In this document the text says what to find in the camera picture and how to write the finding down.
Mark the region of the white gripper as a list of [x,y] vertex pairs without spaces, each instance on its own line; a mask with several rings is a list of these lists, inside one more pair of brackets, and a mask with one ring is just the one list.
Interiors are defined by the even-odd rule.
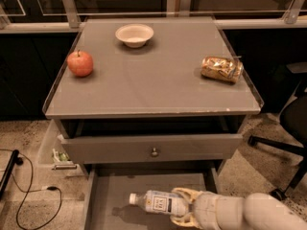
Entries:
[[183,217],[170,216],[172,223],[181,227],[196,227],[200,230],[225,230],[222,206],[225,196],[189,188],[174,188],[173,194],[182,196],[192,204],[192,213]]

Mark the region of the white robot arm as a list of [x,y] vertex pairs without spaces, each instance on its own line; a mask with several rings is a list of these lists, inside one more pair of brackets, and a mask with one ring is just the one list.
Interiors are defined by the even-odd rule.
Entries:
[[171,217],[182,227],[200,230],[307,230],[307,222],[274,197],[255,193],[247,197],[174,188],[190,206],[184,217]]

